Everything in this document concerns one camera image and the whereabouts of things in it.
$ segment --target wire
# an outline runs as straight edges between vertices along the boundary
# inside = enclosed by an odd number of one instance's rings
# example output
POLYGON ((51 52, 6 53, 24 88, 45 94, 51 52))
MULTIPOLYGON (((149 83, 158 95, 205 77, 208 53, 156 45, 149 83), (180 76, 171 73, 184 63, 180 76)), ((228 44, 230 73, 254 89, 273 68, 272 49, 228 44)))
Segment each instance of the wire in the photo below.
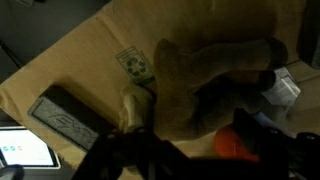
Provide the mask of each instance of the wire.
POLYGON ((23 180, 23 167, 21 165, 9 165, 0 169, 0 177, 8 174, 13 174, 12 180, 23 180))
POLYGON ((6 55, 12 60, 12 62, 18 67, 21 68, 23 64, 20 60, 9 50, 9 48, 0 41, 0 48, 6 53, 6 55))

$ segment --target brown cardboard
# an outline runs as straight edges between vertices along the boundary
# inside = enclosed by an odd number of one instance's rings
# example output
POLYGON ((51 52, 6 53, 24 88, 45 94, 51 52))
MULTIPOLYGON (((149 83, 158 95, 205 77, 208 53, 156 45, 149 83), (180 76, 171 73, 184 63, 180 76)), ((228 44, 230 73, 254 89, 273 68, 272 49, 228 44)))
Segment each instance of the brown cardboard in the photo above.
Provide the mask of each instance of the brown cardboard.
POLYGON ((3 83, 1 108, 76 167, 85 153, 27 115, 50 85, 61 85, 117 125, 119 90, 132 81, 118 62, 121 52, 134 46, 152 66, 156 43, 162 38, 201 48, 274 34, 286 43, 290 60, 295 61, 304 4, 305 0, 114 0, 3 83))
POLYGON ((317 78, 320 75, 319 70, 312 69, 303 61, 294 62, 288 65, 287 69, 297 83, 303 83, 311 78, 317 78))
POLYGON ((295 133, 312 132, 320 134, 320 107, 306 109, 304 111, 290 113, 287 127, 295 133))
POLYGON ((305 112, 310 109, 320 107, 320 78, 310 78, 299 83, 301 93, 296 100, 296 104, 292 111, 296 113, 305 112))

